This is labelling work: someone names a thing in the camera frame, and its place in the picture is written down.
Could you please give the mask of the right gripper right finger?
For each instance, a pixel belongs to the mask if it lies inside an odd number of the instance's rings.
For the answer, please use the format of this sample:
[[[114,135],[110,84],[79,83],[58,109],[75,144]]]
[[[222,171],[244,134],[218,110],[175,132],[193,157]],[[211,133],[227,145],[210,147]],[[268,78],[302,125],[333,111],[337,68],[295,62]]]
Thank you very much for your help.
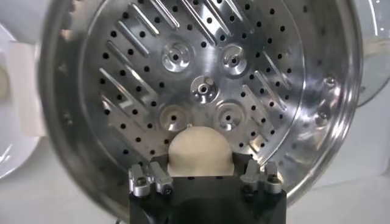
[[[246,194],[254,194],[258,189],[268,194],[280,194],[283,191],[275,162],[267,162],[261,170],[252,156],[233,153],[233,163],[234,174],[239,176]]]

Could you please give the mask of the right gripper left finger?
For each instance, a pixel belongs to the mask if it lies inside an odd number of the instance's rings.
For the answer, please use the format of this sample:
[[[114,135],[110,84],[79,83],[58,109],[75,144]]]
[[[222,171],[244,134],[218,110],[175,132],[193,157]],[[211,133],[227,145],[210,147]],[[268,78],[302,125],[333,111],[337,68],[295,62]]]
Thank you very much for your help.
[[[135,164],[128,170],[129,194],[147,197],[152,189],[161,195],[171,195],[173,178],[168,173],[168,156],[155,156],[147,164]]]

